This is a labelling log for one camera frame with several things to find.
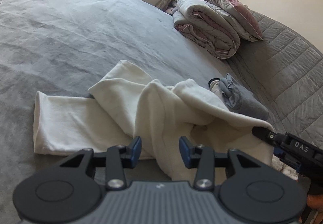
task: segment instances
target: gray bedsheet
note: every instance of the gray bedsheet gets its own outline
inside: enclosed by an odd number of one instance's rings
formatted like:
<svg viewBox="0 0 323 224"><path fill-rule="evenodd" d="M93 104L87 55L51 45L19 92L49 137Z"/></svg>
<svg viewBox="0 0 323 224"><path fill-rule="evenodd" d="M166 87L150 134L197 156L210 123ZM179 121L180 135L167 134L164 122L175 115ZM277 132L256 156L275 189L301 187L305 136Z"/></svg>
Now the gray bedsheet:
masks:
<svg viewBox="0 0 323 224"><path fill-rule="evenodd" d="M264 41L241 41L227 62L270 112L277 132L323 148L323 54L290 28L260 14Z"/></svg>
<svg viewBox="0 0 323 224"><path fill-rule="evenodd" d="M14 187L57 160L33 154L36 92L88 97L122 59L165 85L192 78L208 88L231 72L140 0L0 0L0 223L18 221ZM148 161L128 175L165 179L158 170Z"/></svg>

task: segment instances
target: folded blanket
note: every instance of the folded blanket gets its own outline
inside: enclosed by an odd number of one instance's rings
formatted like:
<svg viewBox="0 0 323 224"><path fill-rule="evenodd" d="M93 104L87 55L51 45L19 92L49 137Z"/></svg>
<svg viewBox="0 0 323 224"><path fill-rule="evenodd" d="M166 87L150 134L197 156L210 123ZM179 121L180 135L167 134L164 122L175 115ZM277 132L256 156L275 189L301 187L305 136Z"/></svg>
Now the folded blanket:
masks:
<svg viewBox="0 0 323 224"><path fill-rule="evenodd" d="M174 27L186 37L193 38L194 42L204 42L205 48L209 51L211 49L214 56L220 59L229 58L240 46L239 35L218 12L206 3L202 0L177 0L176 7L187 22L178 24L178 18L181 16L175 12Z"/></svg>
<svg viewBox="0 0 323 224"><path fill-rule="evenodd" d="M240 85L229 73L220 79L219 89L224 96L224 102L233 112L267 120L268 109L254 98L252 92Z"/></svg>
<svg viewBox="0 0 323 224"><path fill-rule="evenodd" d="M239 148L270 164L272 147L254 137L262 120L230 112L211 91L192 79L165 87L128 61L120 61L89 89L93 99L36 95L35 152L56 154L80 148L103 150L141 136L147 158L154 157L173 180L193 180L178 148L180 136L218 152ZM225 180L218 171L217 181Z"/></svg>

